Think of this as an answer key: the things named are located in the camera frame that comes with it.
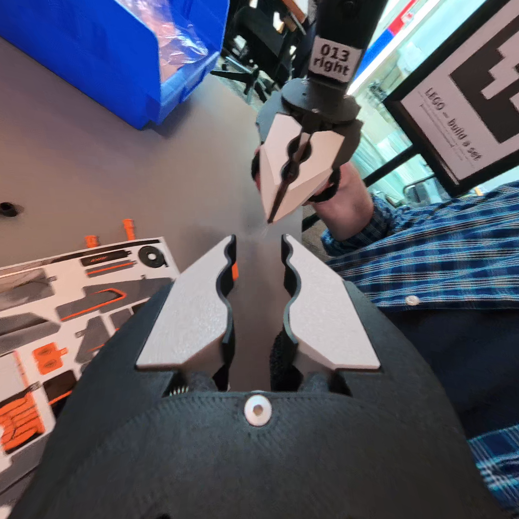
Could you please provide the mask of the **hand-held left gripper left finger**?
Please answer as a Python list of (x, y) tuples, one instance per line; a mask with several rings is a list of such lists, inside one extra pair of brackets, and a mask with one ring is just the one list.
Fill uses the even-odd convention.
[(228, 295), (234, 287), (235, 235), (224, 237), (173, 282), (137, 359), (141, 371), (209, 376), (228, 391), (235, 332)]

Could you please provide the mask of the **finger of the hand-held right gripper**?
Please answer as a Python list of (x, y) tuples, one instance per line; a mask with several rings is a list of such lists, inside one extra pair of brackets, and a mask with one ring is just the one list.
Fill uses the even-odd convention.
[(288, 214), (289, 187), (299, 174), (294, 162), (302, 138), (302, 126), (289, 115), (276, 114), (260, 149), (259, 178), (267, 223)]
[(299, 144), (296, 151), (280, 167), (280, 186), (269, 212), (269, 223), (294, 212), (327, 183), (334, 161), (344, 143), (344, 136), (333, 131), (315, 132)]

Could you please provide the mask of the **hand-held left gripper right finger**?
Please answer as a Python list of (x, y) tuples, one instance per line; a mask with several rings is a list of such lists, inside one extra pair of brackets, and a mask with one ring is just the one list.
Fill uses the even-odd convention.
[(344, 280), (292, 235), (281, 238), (290, 299), (281, 330), (281, 391), (319, 374), (330, 391), (349, 391), (346, 373), (381, 374), (381, 361)]

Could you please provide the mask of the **person's right forearm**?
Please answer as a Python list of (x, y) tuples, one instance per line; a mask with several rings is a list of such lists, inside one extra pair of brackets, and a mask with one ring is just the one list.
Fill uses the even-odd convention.
[(341, 242), (325, 230), (321, 242), (378, 308), (518, 309), (518, 181), (420, 208), (372, 199), (362, 231)]

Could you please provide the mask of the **lego sticker sheet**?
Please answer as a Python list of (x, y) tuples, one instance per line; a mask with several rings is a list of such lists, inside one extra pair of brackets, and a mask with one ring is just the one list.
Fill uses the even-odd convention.
[(88, 364), (178, 276), (162, 237), (1, 267), (1, 518)]

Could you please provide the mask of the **person's right hand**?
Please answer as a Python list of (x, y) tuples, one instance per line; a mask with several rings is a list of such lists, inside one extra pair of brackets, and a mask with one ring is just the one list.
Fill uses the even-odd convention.
[(327, 201), (305, 202), (328, 228), (332, 237), (346, 241), (360, 233), (374, 214), (373, 199), (355, 165), (348, 161), (340, 167), (341, 179), (334, 197)]

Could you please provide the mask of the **black office chair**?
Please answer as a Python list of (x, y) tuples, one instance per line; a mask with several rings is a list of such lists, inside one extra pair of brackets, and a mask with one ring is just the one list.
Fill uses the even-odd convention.
[(310, 1), (229, 1), (224, 43), (211, 75), (248, 104), (265, 103), (292, 75), (292, 51), (309, 28)]

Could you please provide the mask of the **dark navy pants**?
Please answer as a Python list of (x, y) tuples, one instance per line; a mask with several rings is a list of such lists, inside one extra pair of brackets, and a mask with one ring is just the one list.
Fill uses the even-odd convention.
[(518, 309), (382, 312), (430, 365), (467, 438), (518, 425)]

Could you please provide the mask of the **clear plastic bag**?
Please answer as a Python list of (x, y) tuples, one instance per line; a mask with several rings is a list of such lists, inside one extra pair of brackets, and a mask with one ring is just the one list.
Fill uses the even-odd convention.
[(194, 26), (169, 1), (118, 1), (150, 29), (158, 41), (160, 81), (164, 83), (185, 65), (209, 56)]

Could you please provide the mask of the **blue plaid shirt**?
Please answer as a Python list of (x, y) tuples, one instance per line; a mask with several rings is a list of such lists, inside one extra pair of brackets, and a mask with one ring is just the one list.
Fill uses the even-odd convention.
[(518, 518), (518, 425), (468, 440), (484, 484), (510, 518)]

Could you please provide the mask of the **blue plastic bin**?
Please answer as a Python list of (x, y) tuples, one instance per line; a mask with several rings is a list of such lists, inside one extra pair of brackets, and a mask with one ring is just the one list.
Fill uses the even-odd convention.
[(229, 1), (169, 1), (209, 56), (162, 83), (158, 41), (118, 1), (1, 1), (1, 36), (140, 129), (160, 124), (214, 68)]

